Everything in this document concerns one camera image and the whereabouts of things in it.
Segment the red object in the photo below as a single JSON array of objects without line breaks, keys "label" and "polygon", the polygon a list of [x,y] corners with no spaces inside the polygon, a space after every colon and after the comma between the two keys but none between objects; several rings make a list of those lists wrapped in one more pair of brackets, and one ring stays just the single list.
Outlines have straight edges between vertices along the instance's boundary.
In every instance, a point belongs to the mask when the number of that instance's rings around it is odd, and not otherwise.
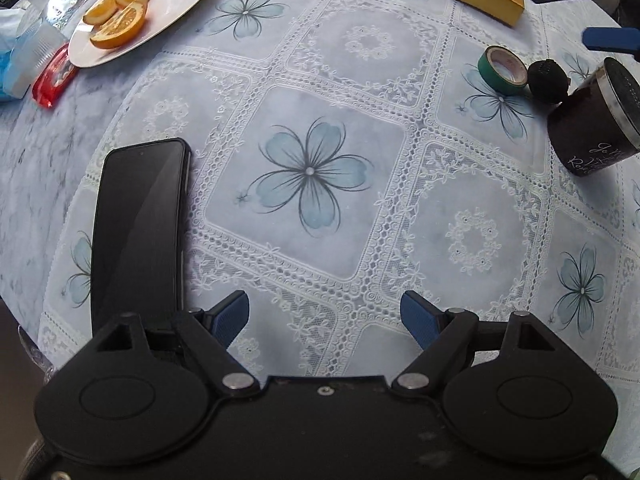
[{"label": "red object", "polygon": [[33,84],[31,94],[43,108],[53,108],[78,73],[78,67],[69,61],[68,46],[67,43],[60,47]]}]

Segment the tape roll inner core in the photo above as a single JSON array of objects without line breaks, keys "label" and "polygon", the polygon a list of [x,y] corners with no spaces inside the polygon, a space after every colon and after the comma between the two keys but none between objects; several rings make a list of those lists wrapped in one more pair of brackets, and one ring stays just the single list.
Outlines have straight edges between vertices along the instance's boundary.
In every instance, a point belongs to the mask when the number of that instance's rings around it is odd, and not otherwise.
[{"label": "tape roll inner core", "polygon": [[489,64],[501,78],[514,85],[524,86],[527,82],[527,69],[524,64],[508,50],[490,48],[486,53]]}]

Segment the phone screen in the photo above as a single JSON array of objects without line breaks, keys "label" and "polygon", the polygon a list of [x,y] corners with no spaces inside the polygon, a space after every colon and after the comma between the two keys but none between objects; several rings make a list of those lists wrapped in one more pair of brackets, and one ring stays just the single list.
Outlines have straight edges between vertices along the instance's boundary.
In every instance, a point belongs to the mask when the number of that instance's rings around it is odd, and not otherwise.
[{"label": "phone screen", "polygon": [[190,149],[181,139],[120,148],[104,161],[91,269],[94,334],[123,312],[166,323],[182,307],[182,210]]}]

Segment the tape roll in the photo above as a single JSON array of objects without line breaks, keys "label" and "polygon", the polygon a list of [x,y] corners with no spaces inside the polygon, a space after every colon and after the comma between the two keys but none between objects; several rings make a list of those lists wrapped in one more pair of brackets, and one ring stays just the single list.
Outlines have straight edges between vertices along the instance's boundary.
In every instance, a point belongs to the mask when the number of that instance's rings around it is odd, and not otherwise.
[{"label": "tape roll", "polygon": [[490,46],[478,60],[478,72],[495,91],[516,95],[527,85],[527,67],[511,50]]}]

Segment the metal bolt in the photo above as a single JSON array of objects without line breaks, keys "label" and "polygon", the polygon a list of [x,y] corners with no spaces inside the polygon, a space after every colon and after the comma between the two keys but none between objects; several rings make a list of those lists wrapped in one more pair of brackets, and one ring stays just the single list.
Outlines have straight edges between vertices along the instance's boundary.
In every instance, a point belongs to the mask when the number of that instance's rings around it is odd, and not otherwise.
[{"label": "metal bolt", "polygon": [[243,373],[227,374],[222,378],[222,384],[230,390],[244,390],[254,384],[254,378]]},{"label": "metal bolt", "polygon": [[318,393],[324,397],[333,395],[335,390],[331,386],[320,386],[318,388]]},{"label": "metal bolt", "polygon": [[398,384],[406,390],[418,390],[429,386],[429,378],[422,374],[402,374],[398,377]]}]

